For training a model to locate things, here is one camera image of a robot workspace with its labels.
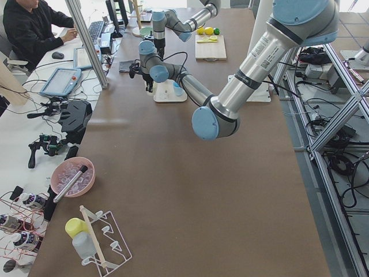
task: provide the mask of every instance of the yellow lemon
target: yellow lemon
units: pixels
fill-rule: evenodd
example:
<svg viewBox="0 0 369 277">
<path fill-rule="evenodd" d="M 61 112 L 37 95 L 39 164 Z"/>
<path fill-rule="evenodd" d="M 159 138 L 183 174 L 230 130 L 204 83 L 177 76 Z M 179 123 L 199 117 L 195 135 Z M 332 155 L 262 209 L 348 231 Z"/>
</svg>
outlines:
<svg viewBox="0 0 369 277">
<path fill-rule="evenodd" d="M 202 35 L 204 33 L 204 28 L 200 27 L 196 30 L 196 32 L 197 32 L 198 35 Z"/>
<path fill-rule="evenodd" d="M 214 32 L 214 29 L 212 27 L 206 27 L 205 28 L 205 33 L 208 35 L 208 36 L 211 36 Z"/>
</svg>

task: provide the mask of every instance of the person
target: person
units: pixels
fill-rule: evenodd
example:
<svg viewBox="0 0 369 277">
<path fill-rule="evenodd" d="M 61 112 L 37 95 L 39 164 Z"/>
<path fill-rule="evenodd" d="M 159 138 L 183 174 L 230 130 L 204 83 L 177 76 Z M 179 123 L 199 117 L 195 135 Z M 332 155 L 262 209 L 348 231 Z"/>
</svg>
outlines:
<svg viewBox="0 0 369 277">
<path fill-rule="evenodd" d="M 44 0 L 7 0 L 3 24 L 7 39 L 14 53 L 22 61 L 28 61 L 32 71 L 45 53 L 62 46 L 77 36 L 71 17 L 50 8 Z M 51 24 L 70 28 L 62 37 L 56 38 Z"/>
</svg>

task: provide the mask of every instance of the chair armrest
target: chair armrest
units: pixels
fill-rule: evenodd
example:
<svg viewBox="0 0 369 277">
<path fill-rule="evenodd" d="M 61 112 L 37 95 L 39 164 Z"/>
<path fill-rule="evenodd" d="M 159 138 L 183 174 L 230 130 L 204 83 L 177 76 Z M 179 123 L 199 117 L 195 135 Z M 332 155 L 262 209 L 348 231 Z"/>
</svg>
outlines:
<svg viewBox="0 0 369 277">
<path fill-rule="evenodd" d="M 26 64 L 28 64 L 28 62 L 27 61 L 18 61 L 18 60 L 16 60 L 16 59 L 9 59 L 9 58 L 7 58 L 7 64 L 8 65 L 26 65 Z"/>
</svg>

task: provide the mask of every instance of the black mouse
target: black mouse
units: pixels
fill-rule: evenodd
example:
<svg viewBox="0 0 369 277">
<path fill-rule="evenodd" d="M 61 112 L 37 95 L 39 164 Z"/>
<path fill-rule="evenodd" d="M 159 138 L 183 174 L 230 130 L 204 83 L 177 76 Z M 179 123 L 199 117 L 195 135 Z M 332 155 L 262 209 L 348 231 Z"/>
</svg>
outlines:
<svg viewBox="0 0 369 277">
<path fill-rule="evenodd" d="M 54 52 L 51 57 L 53 59 L 64 59 L 64 54 L 60 52 Z"/>
</svg>

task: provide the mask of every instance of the bowl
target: bowl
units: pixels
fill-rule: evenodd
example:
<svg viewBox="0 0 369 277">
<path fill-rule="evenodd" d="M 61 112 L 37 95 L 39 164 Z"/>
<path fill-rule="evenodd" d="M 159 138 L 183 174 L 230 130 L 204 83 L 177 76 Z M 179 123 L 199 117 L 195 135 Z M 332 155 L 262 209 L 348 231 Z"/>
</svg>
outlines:
<svg viewBox="0 0 369 277">
<path fill-rule="evenodd" d="M 142 27 L 140 29 L 140 35 L 142 38 L 144 38 L 146 35 L 150 35 L 152 31 L 153 31 L 152 27 Z"/>
<path fill-rule="evenodd" d="M 80 183 L 74 184 L 64 196 L 78 197 L 88 192 L 95 182 L 95 167 L 89 159 L 84 157 L 73 157 L 62 162 L 52 173 L 51 189 L 59 193 L 82 165 L 87 166 L 87 171 L 78 179 Z"/>
</svg>

